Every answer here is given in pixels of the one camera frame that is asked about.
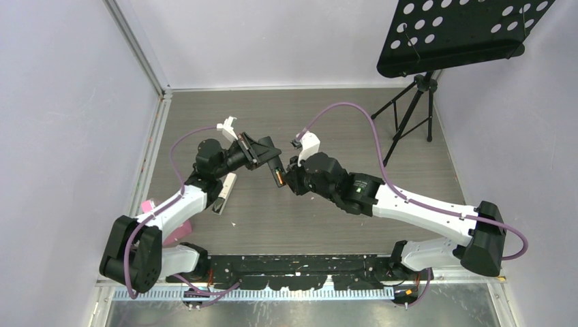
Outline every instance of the tripod stand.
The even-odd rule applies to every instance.
[[[414,82],[371,116],[375,119],[393,105],[395,136],[383,165],[404,136],[428,122],[427,141],[431,142],[434,93],[438,83],[432,78],[439,69],[498,59],[524,53],[524,41],[555,0],[501,1],[417,1],[398,0],[395,14],[377,64],[387,78],[417,75]],[[397,124],[397,100],[413,87],[417,92]],[[429,91],[428,117],[406,133],[404,129],[422,94]]]
[[[395,149],[395,146],[397,145],[397,143],[399,142],[399,140],[401,140],[404,136],[408,135],[409,133],[411,133],[412,131],[414,131],[417,127],[420,127],[421,125],[423,125],[426,121],[427,121],[427,141],[431,142],[431,140],[433,139],[431,137],[431,122],[432,119],[434,117],[434,93],[438,90],[438,81],[434,80],[432,78],[433,76],[433,72],[427,72],[425,74],[425,76],[423,75],[416,75],[414,77],[414,81],[412,82],[412,84],[410,84],[408,87],[406,87],[402,92],[400,92],[398,95],[396,95],[390,102],[388,102],[385,106],[381,107],[381,109],[379,109],[375,114],[373,114],[371,116],[372,120],[375,120],[375,118],[381,114],[384,110],[386,110],[387,108],[389,108],[389,106],[393,105],[393,115],[395,117],[395,135],[393,136],[393,143],[392,145],[389,147],[389,151],[387,152],[387,155],[385,156],[385,159],[383,159],[383,166],[387,166],[387,161],[389,161],[389,157],[391,157],[391,154],[393,153],[393,150]],[[413,87],[417,86],[417,91],[416,94],[414,95],[414,98],[412,100],[412,103],[410,104],[410,107],[408,108],[408,111],[406,111],[406,114],[404,115],[403,119],[401,120],[401,123],[399,124],[399,126],[397,125],[397,100],[400,97],[403,97],[404,94],[406,94],[407,92],[409,92],[411,89],[413,89]],[[421,95],[424,94],[425,92],[429,91],[429,109],[428,109],[428,114],[427,114],[427,118],[424,119],[423,121],[421,121],[419,124],[415,125],[412,129],[410,129],[409,131],[407,131],[406,133],[404,133],[404,129],[406,128],[406,125],[408,124],[408,121],[410,120],[420,98]]]

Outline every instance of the white wall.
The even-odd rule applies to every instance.
[[[0,320],[82,326],[157,95],[102,1],[0,4]]]
[[[397,1],[130,2],[175,89],[410,82],[376,70]]]
[[[578,313],[578,2],[557,0],[526,53],[444,72],[438,111],[469,203],[495,202],[530,240],[504,268],[522,326]],[[515,236],[506,252],[519,248]]]

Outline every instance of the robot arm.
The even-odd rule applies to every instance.
[[[204,276],[209,269],[208,253],[189,243],[163,249],[163,241],[191,216],[218,202],[223,189],[220,178],[243,166],[249,170],[268,163],[277,186],[284,185],[279,155],[270,137],[253,140],[246,133],[238,136],[232,130],[230,117],[217,128],[232,142],[229,149],[221,148],[219,141],[207,139],[198,146],[193,172],[184,187],[160,204],[157,213],[144,213],[131,218],[119,217],[113,224],[100,263],[100,274],[119,283],[125,283],[124,251],[130,235],[151,215],[153,218],[136,234],[130,245],[129,272],[132,287],[140,293],[150,290],[159,278],[184,273],[189,280]]]
[[[498,207],[482,202],[477,208],[437,201],[397,188],[408,199],[399,198],[381,178],[347,172],[339,162],[318,152],[319,139],[307,132],[301,142],[301,154],[291,158],[284,180],[300,196],[314,192],[354,215],[397,219],[431,230],[443,236],[425,242],[396,243],[391,265],[395,270],[420,271],[424,268],[463,266],[485,276],[498,276],[504,249],[505,231],[496,226],[464,219],[474,215],[503,222]],[[461,213],[454,217],[410,203],[409,199],[448,211]]]

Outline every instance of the tripod leg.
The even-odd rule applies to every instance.
[[[406,94],[407,92],[409,92],[409,90],[413,89],[413,87],[415,86],[416,81],[413,81],[412,84],[409,84],[408,87],[406,87],[402,92],[400,92],[398,95],[396,95],[390,102],[388,102],[387,104],[385,104],[385,106],[381,107],[381,109],[379,109],[375,114],[373,114],[371,116],[371,119],[374,120],[380,113],[383,112],[383,110],[386,110],[389,106],[391,106],[394,102],[396,102],[397,100],[399,100],[400,97],[403,97],[404,94]]]
[[[431,90],[429,90],[429,113],[428,113],[428,122],[427,122],[427,141],[431,142],[431,140],[433,140],[433,138],[431,137],[431,123],[434,120],[434,92],[431,92]]]
[[[387,152],[385,159],[383,159],[383,166],[384,167],[387,166],[387,161],[389,161],[389,157],[391,157],[391,154],[393,153],[393,149],[395,149],[397,142],[399,142],[399,139],[404,134],[404,129],[406,128],[406,125],[408,124],[408,121],[410,120],[410,117],[412,116],[412,113],[414,112],[414,109],[417,106],[417,103],[419,102],[419,98],[421,97],[422,94],[423,94],[423,92],[418,90],[416,92],[416,94],[414,95],[414,99],[412,100],[412,103],[410,104],[408,111],[406,112],[406,114],[404,115],[404,118],[401,120],[401,123],[399,124],[399,129],[395,133],[395,136],[393,136],[393,143],[389,147],[389,151]]]

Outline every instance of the wood grain surface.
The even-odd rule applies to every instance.
[[[179,188],[168,153],[175,140],[198,127],[216,125],[227,116],[238,118],[235,131],[254,139],[272,137],[283,151],[284,165],[298,154],[290,145],[313,117],[334,102],[354,102],[371,114],[401,89],[308,89],[275,91],[198,91],[175,93],[155,165],[149,197],[164,200]],[[403,115],[414,92],[398,101]],[[427,117],[427,97],[408,127]],[[427,126],[400,140],[387,166],[399,187],[443,201],[463,203],[440,124],[433,118],[433,142]],[[384,154],[395,133],[393,110],[375,124]],[[349,172],[380,176],[373,136],[365,117],[347,107],[334,109],[311,129],[321,139],[321,151],[339,160]],[[216,131],[191,136],[175,151],[175,161],[188,176],[196,147],[206,138],[226,139]],[[193,233],[180,241],[197,244],[214,254],[390,253],[398,240],[427,240],[433,232],[392,219],[346,214],[334,204],[308,193],[297,197],[288,187],[278,189],[269,169],[244,168],[223,215],[206,210],[191,218]]]

